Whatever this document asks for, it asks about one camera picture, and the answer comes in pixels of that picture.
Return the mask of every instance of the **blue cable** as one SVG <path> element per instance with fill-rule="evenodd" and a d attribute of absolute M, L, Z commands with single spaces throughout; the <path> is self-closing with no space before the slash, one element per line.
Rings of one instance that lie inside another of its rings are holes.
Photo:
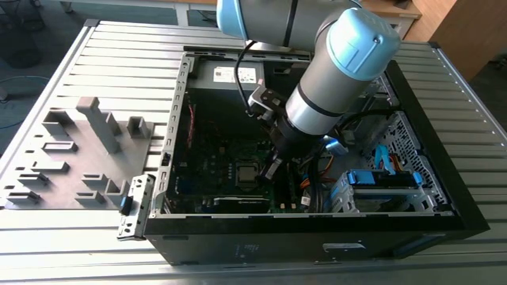
<path fill-rule="evenodd" d="M 20 79 L 20 78 L 28 78 L 28 79 L 34 79 L 34 78 L 38 78 L 38 79 L 44 79 L 44 80 L 48 80 L 49 81 L 49 78 L 48 77 L 44 77 L 44 76 L 13 76 L 13 77 L 9 77 L 4 80 L 0 80 L 0 83 L 4 83 L 5 81 L 10 81 L 12 79 Z"/>
<path fill-rule="evenodd" d="M 0 129 L 6 129 L 6 128 L 12 127 L 12 126 L 17 126 L 17 125 L 21 124 L 21 123 L 22 123 L 22 121 L 20 121 L 20 122 L 17 122 L 17 123 L 13 123 L 12 125 L 0 126 Z"/>

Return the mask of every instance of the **white label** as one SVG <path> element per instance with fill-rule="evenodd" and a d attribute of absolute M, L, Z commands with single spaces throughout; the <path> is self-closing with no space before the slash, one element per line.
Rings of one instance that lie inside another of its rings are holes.
<path fill-rule="evenodd" d="M 301 205 L 309 206 L 309 198 L 308 197 L 301 197 Z"/>
<path fill-rule="evenodd" d="M 238 82 L 256 83 L 254 68 L 240 67 L 237 69 Z M 213 82 L 233 83 L 234 69 L 233 67 L 218 66 L 213 69 Z"/>
<path fill-rule="evenodd" d="M 346 251 L 353 248 L 365 249 L 364 245 L 361 245 L 360 243 L 324 243 L 322 244 L 322 249 L 325 252 L 328 252 L 329 249 L 342 249 L 344 251 Z"/>

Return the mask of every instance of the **robotic arm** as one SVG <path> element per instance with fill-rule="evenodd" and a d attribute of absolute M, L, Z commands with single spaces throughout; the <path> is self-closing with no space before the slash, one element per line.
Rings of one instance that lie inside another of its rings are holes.
<path fill-rule="evenodd" d="M 302 157 L 330 131 L 400 45 L 396 31 L 352 0 L 218 0 L 220 30 L 244 40 L 314 51 L 286 102 L 258 87 L 248 103 L 272 121 L 262 176 Z"/>

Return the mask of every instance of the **motherboard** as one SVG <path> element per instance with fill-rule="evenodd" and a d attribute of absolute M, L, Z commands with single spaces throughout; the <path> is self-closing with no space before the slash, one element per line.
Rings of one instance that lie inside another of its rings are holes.
<path fill-rule="evenodd" d="M 272 149 L 264 137 L 230 137 L 212 121 L 193 120 L 189 129 L 168 196 L 172 213 L 302 212 L 294 167 L 288 164 L 273 182 L 258 178 Z"/>

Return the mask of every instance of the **slotted aluminum surface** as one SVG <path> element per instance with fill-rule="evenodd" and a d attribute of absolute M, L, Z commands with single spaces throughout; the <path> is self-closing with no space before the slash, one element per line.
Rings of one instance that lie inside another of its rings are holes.
<path fill-rule="evenodd" d="M 241 47 L 242 41 L 213 28 L 105 21 L 96 28 L 85 27 L 4 154 L 0 175 L 9 157 L 22 151 L 21 142 L 30 140 L 26 134 L 41 111 L 49 107 L 72 108 L 77 97 L 90 94 L 100 98 L 100 108 L 110 110 L 118 121 L 140 115 L 154 122 L 152 154 L 145 163 L 145 173 L 153 173 L 160 161 L 157 151 L 165 134 L 178 56 L 182 45 L 192 44 Z M 161 280 L 177 279 L 174 284 L 196 284 L 186 279 L 208 278 L 206 284 L 222 284 L 220 278 L 234 276 L 233 283 L 269 284 L 270 279 L 262 277 L 269 274 L 333 273 L 296 279 L 278 277 L 273 283 L 392 284 L 402 280 L 428 284 L 433 276 L 436 283 L 495 281 L 504 273 L 499 265 L 507 262 L 504 131 L 440 50 L 425 43 L 404 42 L 394 59 L 489 222 L 489 231 L 398 261 L 170 267 L 148 242 L 116 241 L 118 214 L 113 211 L 1 210 L 0 280 L 93 280 L 104 284 L 106 280 L 128 279 L 121 283 L 133 283 L 150 279 L 149 283 L 161 284 L 168 283 Z M 336 275 L 353 270 L 376 272 Z"/>

